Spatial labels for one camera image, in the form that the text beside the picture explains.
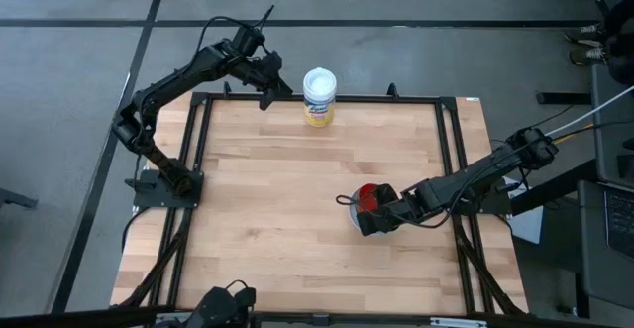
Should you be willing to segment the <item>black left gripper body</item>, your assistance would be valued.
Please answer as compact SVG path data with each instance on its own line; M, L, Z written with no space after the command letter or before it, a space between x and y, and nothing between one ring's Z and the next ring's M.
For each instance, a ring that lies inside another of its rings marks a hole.
M277 90L280 82L279 71L282 59L278 52L272 51L263 58L247 61L247 73L242 82L258 92Z

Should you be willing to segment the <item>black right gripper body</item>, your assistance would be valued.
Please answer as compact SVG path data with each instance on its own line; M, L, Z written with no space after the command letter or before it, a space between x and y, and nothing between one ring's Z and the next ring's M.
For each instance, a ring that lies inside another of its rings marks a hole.
M355 196L355 219L364 236L396 230L411 213L407 201L389 184L367 183Z

